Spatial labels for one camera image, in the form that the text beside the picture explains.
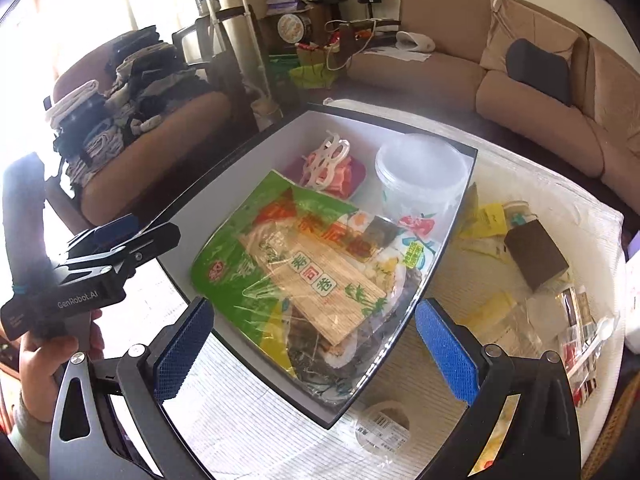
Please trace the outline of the person's left hand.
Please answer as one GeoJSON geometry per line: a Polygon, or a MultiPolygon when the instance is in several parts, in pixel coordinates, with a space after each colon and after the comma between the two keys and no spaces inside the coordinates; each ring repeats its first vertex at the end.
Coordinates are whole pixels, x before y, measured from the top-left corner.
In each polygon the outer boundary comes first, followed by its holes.
{"type": "Polygon", "coordinates": [[[54,374],[76,352],[78,340],[70,335],[41,341],[31,332],[21,338],[21,396],[26,410],[34,419],[50,424],[53,419],[58,384],[54,374]]]}

